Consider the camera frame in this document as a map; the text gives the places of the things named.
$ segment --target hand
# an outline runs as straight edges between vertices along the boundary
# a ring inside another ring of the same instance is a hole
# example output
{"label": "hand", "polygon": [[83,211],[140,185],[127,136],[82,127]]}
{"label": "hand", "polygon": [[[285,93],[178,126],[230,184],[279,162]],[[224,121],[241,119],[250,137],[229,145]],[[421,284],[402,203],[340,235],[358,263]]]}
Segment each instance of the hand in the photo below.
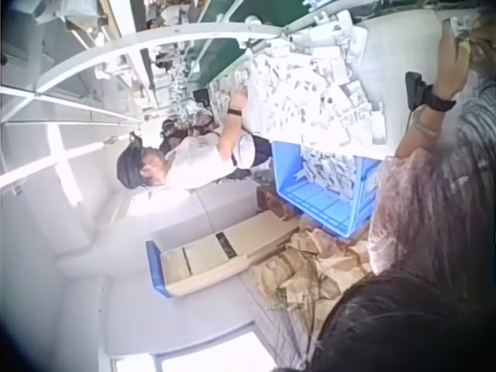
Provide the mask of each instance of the hand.
{"label": "hand", "polygon": [[439,41],[436,83],[432,92],[450,101],[467,83],[470,66],[470,44],[455,40],[450,21],[443,21],[443,35]]}
{"label": "hand", "polygon": [[248,92],[246,88],[237,91],[231,98],[231,103],[229,107],[231,109],[242,111],[248,102]]}

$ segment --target worker's left arm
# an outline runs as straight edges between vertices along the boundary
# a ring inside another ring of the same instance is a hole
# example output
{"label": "worker's left arm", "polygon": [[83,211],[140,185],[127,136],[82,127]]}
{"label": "worker's left arm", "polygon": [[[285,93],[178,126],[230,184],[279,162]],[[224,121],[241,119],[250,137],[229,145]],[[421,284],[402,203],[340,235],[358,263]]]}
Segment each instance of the worker's left arm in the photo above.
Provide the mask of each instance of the worker's left arm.
{"label": "worker's left arm", "polygon": [[[443,35],[439,41],[438,67],[436,83],[432,93],[444,101],[450,101],[467,83],[470,66],[470,44],[468,41],[457,42],[451,30],[450,22],[443,23]],[[405,159],[417,149],[430,151],[438,143],[443,126],[444,112],[438,112],[428,106],[421,108],[414,115],[413,125],[401,139],[394,157]]]}

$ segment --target black strap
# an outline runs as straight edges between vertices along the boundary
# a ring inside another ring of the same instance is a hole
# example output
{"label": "black strap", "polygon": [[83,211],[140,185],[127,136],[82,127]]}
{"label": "black strap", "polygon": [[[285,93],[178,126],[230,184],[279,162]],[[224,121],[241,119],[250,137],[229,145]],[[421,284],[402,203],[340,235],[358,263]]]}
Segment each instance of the black strap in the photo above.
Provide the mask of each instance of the black strap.
{"label": "black strap", "polygon": [[431,109],[438,112],[448,112],[454,107],[456,101],[445,101],[432,93],[432,85],[425,88],[424,102]]}
{"label": "black strap", "polygon": [[240,118],[243,117],[243,113],[241,112],[241,110],[235,110],[234,108],[230,108],[227,110],[227,115],[229,114],[239,116]]}

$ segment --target box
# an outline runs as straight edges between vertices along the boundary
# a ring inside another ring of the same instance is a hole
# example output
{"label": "box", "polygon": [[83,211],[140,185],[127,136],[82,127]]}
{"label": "box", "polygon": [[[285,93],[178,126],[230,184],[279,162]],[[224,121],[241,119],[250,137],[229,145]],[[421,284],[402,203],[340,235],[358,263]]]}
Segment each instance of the box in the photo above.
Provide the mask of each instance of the box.
{"label": "box", "polygon": [[273,142],[274,176],[277,193],[296,208],[308,213],[328,230],[349,238],[372,214],[375,206],[375,176],[380,161],[356,157],[353,200],[341,200],[335,192],[308,182],[295,174],[303,168],[300,145]]}

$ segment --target brown paper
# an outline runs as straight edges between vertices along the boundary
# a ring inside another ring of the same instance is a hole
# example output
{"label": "brown paper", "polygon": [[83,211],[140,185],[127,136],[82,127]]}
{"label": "brown paper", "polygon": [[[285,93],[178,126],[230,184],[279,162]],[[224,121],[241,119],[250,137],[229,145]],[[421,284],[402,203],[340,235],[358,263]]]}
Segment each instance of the brown paper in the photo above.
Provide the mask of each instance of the brown paper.
{"label": "brown paper", "polygon": [[318,300],[315,303],[315,316],[313,322],[314,335],[318,335],[320,333],[320,330],[322,329],[324,322],[326,321],[332,309],[334,308],[334,306],[336,306],[336,304],[340,299],[341,296],[338,296],[333,300],[322,299],[322,300]]}
{"label": "brown paper", "polygon": [[338,284],[328,276],[322,276],[319,284],[319,297],[333,300],[341,295]]}
{"label": "brown paper", "polygon": [[297,232],[292,237],[290,242],[287,244],[288,247],[295,248],[302,252],[308,252],[312,254],[319,254],[317,246],[310,238],[308,232]]}
{"label": "brown paper", "polygon": [[306,264],[303,256],[294,249],[287,249],[260,265],[252,267],[251,274],[258,291],[271,298],[277,288],[296,274]]}
{"label": "brown paper", "polygon": [[295,275],[281,284],[290,308],[313,303],[319,298],[319,279],[313,264],[307,263]]}
{"label": "brown paper", "polygon": [[342,293],[371,272],[367,242],[347,246],[319,228],[295,233],[286,251],[252,269],[260,293],[282,305],[306,329],[320,332]]}
{"label": "brown paper", "polygon": [[321,229],[308,232],[308,237],[319,250],[319,257],[330,257],[343,251],[343,244]]}

